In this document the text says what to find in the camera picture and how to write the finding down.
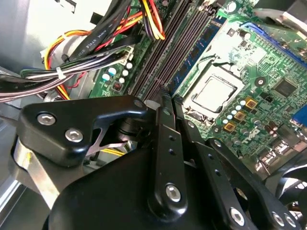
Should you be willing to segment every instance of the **blue ram slot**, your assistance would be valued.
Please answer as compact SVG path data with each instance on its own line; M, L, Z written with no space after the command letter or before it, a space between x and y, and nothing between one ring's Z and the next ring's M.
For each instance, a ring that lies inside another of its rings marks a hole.
M292 119L297 123L307 127L307 105L305 105L296 114L294 114Z
M289 57L291 57L293 60L295 60L296 62L298 62L299 64L301 64L302 66L304 66L305 68L307 68L307 64L297 55L295 55L293 52L291 52L290 50L283 48L278 41L276 41L275 39L271 38L264 30L262 30L261 28L259 28L257 25L255 25L254 23L244 23L243 25L241 25L241 28L246 28L246 29L250 29L253 32L255 32L256 34L258 34L259 36L265 38L268 42L270 42L272 45L274 45L276 48L278 48L279 50L281 50L283 53L285 53L286 55L288 55Z
M172 95L175 94L176 90L182 84L190 70L197 63L198 59L202 56L203 52L206 50L210 42L213 40L225 22L226 18L217 16L211 20L211 22L205 28L198 41L186 56L185 61L181 67L178 68L178 71L175 73L173 79L168 85Z

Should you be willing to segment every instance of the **cpu socket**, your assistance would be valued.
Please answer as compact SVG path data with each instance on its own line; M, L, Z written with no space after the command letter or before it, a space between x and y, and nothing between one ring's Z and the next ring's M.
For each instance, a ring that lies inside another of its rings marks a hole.
M184 107L216 119L244 88L237 76L209 63L184 97Z

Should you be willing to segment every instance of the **black ram slot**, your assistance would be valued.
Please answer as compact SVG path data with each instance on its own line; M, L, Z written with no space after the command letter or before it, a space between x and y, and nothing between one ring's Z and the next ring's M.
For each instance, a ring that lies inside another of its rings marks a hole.
M166 62L155 73L156 78L144 95L144 100L153 99L159 88L171 80L211 19L212 16L205 11L197 11L194 14L182 36L176 41L176 46L169 52Z
M151 54L146 58L146 62L142 66L140 72L135 77L135 83L129 94L138 96L145 84L148 82L152 75L152 72L157 67L159 60L162 58L162 54L168 48L173 41L173 36L176 34L178 28L184 21L189 9L191 0L182 0L179 2L177 9L172 15L172 18L168 22L165 28L166 39L164 41L159 40L155 42Z

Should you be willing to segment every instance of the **cable tie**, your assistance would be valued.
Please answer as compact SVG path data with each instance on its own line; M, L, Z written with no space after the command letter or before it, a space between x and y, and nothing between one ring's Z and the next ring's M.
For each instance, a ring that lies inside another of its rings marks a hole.
M66 78L66 76L64 75L64 73L63 73L63 71L61 70L61 67L60 67L60 66L58 66L58 67L56 68L56 71L57 71L57 74L58 74L60 80L63 80L63 79Z

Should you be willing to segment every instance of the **screw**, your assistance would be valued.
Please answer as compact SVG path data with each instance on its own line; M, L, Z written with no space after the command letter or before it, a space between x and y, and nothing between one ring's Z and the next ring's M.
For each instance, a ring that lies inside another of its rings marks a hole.
M77 129L69 129L65 132L65 137L71 142L78 143L83 140L83 134Z
M40 114L37 117L37 120L40 124L45 126L51 126L56 122L56 119L51 114Z
M218 147L221 147L222 144L218 141L218 140L214 140L214 143L218 146Z
M191 128L194 128L195 125L191 122L191 121L188 121L188 125L191 127Z
M179 202L181 199L181 194L179 189L171 184L166 186L166 195L174 202Z
M134 101L134 104L137 106L137 107L140 107L140 108L143 108L143 103L138 101L138 100L135 100Z
M243 226L245 221L244 221L244 217L242 216L242 214L236 210L234 207L230 208L230 215L232 217L232 219L240 226Z
M286 218L286 221L288 221L288 223L293 227L295 228L296 227L296 224L295 222L293 221L293 219L288 215L288 214L284 214L284 217Z
M274 220L280 225L280 226L284 226L284 222L283 219L276 213L276 212L272 212L273 218Z

